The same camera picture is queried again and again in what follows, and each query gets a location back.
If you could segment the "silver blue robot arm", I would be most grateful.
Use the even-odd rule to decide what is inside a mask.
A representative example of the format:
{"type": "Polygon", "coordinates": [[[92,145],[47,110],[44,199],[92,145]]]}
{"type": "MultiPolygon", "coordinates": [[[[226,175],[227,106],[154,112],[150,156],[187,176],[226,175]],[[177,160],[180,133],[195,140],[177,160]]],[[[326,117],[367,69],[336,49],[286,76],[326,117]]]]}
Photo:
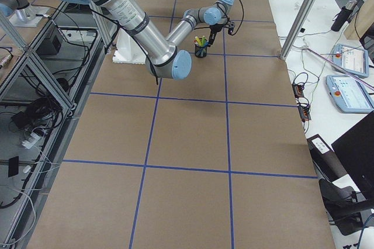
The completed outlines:
{"type": "Polygon", "coordinates": [[[118,24],[147,52],[146,65],[156,78],[185,79],[192,68],[192,57],[178,46],[200,24],[211,28],[209,43],[217,32],[229,23],[229,12],[234,0],[217,0],[212,6],[185,11],[183,18],[168,36],[163,36],[136,0],[61,0],[75,4],[103,7],[118,24]]]}

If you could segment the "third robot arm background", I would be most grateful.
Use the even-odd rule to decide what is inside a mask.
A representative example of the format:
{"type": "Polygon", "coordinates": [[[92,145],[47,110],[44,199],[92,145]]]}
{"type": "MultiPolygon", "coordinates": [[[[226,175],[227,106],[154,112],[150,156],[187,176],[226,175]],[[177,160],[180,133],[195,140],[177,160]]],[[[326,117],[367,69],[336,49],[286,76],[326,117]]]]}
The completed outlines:
{"type": "Polygon", "coordinates": [[[15,27],[37,27],[48,7],[33,6],[28,0],[1,0],[1,14],[15,27]]]}

